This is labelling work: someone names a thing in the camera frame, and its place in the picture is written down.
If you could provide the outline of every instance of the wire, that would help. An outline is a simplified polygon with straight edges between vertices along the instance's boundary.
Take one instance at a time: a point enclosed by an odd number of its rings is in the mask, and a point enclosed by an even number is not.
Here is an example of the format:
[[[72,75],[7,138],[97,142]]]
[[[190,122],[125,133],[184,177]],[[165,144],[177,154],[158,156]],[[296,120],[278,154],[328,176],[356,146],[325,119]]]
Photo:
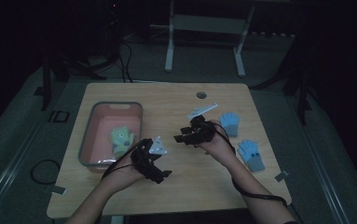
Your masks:
[[[131,47],[128,44],[126,44],[125,42],[122,42],[122,44],[124,46],[126,46],[129,49],[129,52],[130,52],[128,61],[126,62],[125,72],[126,72],[126,75],[128,76],[129,81],[132,83],[131,76],[130,76],[130,73],[129,73],[129,63],[130,63],[130,60],[131,60],[132,50],[131,50]]]
[[[109,65],[108,67],[104,68],[104,69],[101,70],[101,71],[97,71],[97,74],[99,75],[99,74],[101,74],[101,73],[103,73],[103,72],[109,70],[109,69],[112,68],[114,65],[115,65],[115,63]]]
[[[117,159],[117,161],[115,161],[114,163],[112,163],[108,169],[106,169],[106,171],[103,174],[102,179],[104,179],[106,176],[108,176],[109,174],[111,174],[112,172],[114,172],[116,169],[115,166],[121,161],[123,160],[123,158],[127,157],[130,153],[132,153],[132,151],[137,148],[140,145],[141,141],[136,143],[134,146],[132,146],[125,154],[123,154],[123,156],[121,156],[119,159]]]
[[[163,29],[162,31],[159,31],[153,35],[150,35],[149,38],[154,38],[154,37],[157,37],[158,35],[163,35],[164,33],[167,33],[169,31],[169,29]],[[124,41],[128,41],[128,42],[131,42],[131,43],[143,43],[146,41],[146,39],[143,39],[142,37],[137,37],[137,34],[136,33],[131,33],[129,35],[126,35],[124,36],[122,39]]]
[[[295,214],[296,214],[296,216],[297,216],[297,219],[299,219],[299,222],[300,222],[301,224],[304,224],[303,219],[301,218],[301,216],[299,215],[299,213],[298,213],[297,210],[295,209],[294,204],[291,203],[290,206],[291,206],[292,209],[294,210],[294,212],[295,212]]]
[[[126,46],[130,51],[129,58],[128,58],[126,64],[123,63],[122,55],[120,53],[119,53],[119,56],[118,56],[118,58],[120,60],[120,64],[122,65],[122,67],[121,67],[122,79],[123,79],[123,82],[126,82],[126,78],[125,78],[125,75],[126,75],[127,78],[129,79],[130,83],[132,83],[132,79],[131,79],[131,76],[130,76],[130,73],[129,73],[129,63],[130,63],[130,60],[131,60],[132,50],[131,50],[131,47],[128,44],[122,42],[122,45]]]
[[[224,132],[225,134],[222,134],[220,132],[218,132],[217,130],[216,133],[218,133],[230,146],[230,148],[233,150],[233,153],[236,154],[236,149],[231,145],[228,137],[227,137],[227,132],[226,130],[219,124],[214,123],[214,125],[219,126]],[[285,207],[288,206],[287,202],[285,201],[285,199],[283,199],[283,197],[280,196],[275,196],[275,195],[267,195],[267,194],[253,194],[250,192],[245,191],[244,189],[242,189],[237,183],[236,181],[234,181],[234,179],[232,178],[232,182],[233,182],[233,186],[234,188],[242,195],[246,196],[246,197],[250,197],[250,198],[256,198],[256,199],[262,199],[262,200],[271,200],[271,201],[278,201],[280,203],[282,203]]]
[[[35,183],[41,184],[41,185],[51,185],[51,184],[55,184],[55,183],[56,183],[56,180],[54,180],[54,181],[49,181],[49,182],[44,182],[44,181],[41,181],[41,180],[38,180],[38,179],[35,178],[34,170],[35,170],[39,165],[41,165],[42,163],[45,163],[45,162],[48,162],[48,161],[54,163],[54,164],[57,166],[58,171],[60,171],[60,165],[59,165],[59,163],[56,162],[56,161],[54,161],[54,160],[52,160],[52,159],[45,159],[45,160],[39,161],[36,165],[34,165],[34,166],[31,168],[31,171],[30,171],[30,177],[31,177],[31,179],[32,179]]]
[[[114,171],[116,171],[116,170],[120,170],[120,169],[122,169],[122,168],[125,168],[125,167],[128,167],[128,166],[132,166],[132,165],[134,165],[134,163],[129,164],[129,165],[124,165],[124,166],[117,167],[117,168],[113,169],[109,174],[111,174],[112,172],[114,172]]]

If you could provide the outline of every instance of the tabletop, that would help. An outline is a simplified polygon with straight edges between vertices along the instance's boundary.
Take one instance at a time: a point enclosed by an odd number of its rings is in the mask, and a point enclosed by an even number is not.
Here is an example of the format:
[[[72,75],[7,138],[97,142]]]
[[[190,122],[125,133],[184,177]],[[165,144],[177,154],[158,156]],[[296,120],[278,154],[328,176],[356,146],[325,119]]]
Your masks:
[[[205,99],[197,97],[198,92]],[[253,173],[273,194],[292,201],[252,96],[244,84],[211,83],[91,83],[87,86],[76,118],[56,186],[66,188],[63,195],[52,194],[48,216],[69,217],[100,182],[102,173],[93,173],[78,160],[92,107],[101,101],[138,102],[143,106],[142,138],[160,136],[166,155],[155,161],[160,170],[172,174],[160,184],[147,179],[115,194],[103,210],[104,215],[138,215],[172,212],[209,211],[245,207],[234,189],[226,168],[200,148],[176,143],[175,135],[189,126],[187,115],[196,107],[218,106],[203,116],[219,119],[226,112],[240,117],[239,136],[230,138],[234,147],[243,139],[256,141],[266,169]]]

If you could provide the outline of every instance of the green object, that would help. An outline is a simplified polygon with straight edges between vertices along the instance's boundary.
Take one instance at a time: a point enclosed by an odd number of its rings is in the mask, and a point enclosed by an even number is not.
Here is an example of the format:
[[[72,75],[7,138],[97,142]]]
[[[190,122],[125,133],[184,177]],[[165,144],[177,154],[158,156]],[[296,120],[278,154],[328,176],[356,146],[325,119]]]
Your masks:
[[[129,150],[133,141],[134,133],[131,133],[128,127],[118,127],[112,130],[111,142],[116,160]]]

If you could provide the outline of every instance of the plastic bin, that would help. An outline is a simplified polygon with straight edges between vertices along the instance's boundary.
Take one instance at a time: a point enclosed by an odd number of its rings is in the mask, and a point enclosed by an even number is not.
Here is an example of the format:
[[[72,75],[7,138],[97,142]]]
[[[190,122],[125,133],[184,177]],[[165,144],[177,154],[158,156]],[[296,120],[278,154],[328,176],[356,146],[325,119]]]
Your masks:
[[[141,140],[143,107],[136,102],[99,102],[93,106],[78,153],[81,164],[92,172],[103,172],[116,160],[110,133],[127,127],[134,133],[132,145]]]

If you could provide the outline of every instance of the small round object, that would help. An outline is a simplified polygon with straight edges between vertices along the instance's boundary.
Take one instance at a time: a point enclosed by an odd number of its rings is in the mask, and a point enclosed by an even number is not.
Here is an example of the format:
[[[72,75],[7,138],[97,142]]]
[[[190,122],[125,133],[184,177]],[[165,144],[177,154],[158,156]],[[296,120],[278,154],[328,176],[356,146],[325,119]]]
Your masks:
[[[196,95],[199,99],[205,99],[207,97],[207,93],[205,93],[204,91],[198,91]]]

